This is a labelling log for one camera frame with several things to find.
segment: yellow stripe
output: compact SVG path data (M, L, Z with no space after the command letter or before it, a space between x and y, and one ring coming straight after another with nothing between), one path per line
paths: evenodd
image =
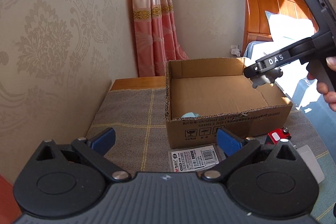
M330 210L334 207L335 202L327 209L324 211L324 213L322 213L319 217L316 218L317 221L319 221L321 218L323 218L327 213L330 212Z
M154 88L154 89L122 89L122 90L110 90L109 92L107 93L110 93L110 92L118 92L118 91L125 91L125 90L131 90L131 91L143 91L143 90L164 90L166 88Z
M327 155L329 153L329 151L324 151L323 153L321 153L320 155L316 156L316 159L322 158L323 156Z
M149 133L151 131L151 122L152 122L153 101L154 101L154 90L152 90L151 104L149 106L149 111L148 111L148 126L147 126L147 132L145 136L145 144L144 144L143 152L142 152L141 171L145 171L145 167L146 167L148 140L149 140Z
M148 128L148 125L135 125L135 124L127 124L127 123L121 123L121 122L113 122L113 123L101 123L101 124L95 124L91 128L95 127L112 127L112 126L122 126L122 127L132 127L132 128ZM158 124L158 125L150 125L150 128L166 128L165 125Z

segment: barcode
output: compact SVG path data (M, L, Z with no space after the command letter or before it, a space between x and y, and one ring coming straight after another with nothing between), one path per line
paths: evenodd
M201 152L202 152L202 155L204 157L204 161L205 161L206 165L217 163L217 159L216 159L214 150L210 149L210 150L205 150L205 151L201 151Z

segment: open cardboard box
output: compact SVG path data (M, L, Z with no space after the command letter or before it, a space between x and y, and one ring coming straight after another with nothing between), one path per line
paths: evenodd
M218 128L241 138L283 127L293 106L276 85L257 89L243 75L245 58L169 61L166 128L171 148L216 143ZM181 118L188 112L200 115Z

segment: finger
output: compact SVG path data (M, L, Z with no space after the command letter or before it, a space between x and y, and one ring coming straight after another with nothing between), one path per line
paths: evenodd
M326 61L328 67L331 68L333 71L336 71L336 57L327 57Z
M310 74L310 72L308 72L307 74L307 79L308 80L314 80L316 77L314 77L313 75Z
M321 94L326 94L328 93L328 86L325 83L322 82L318 82L316 85L316 89L319 93Z
M336 104L335 103L329 104L329 107L331 108L332 111L336 112Z
M328 104L336 103L336 92L334 92L334 91L330 91L330 92L324 94L323 97L324 97L324 100Z

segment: red object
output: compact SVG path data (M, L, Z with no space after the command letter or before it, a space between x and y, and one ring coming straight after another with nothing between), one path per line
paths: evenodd
M290 140L291 138L288 128L277 128L267 134L265 144L277 144L280 139Z
M0 175L0 223L11 224L21 211L13 196L13 186Z

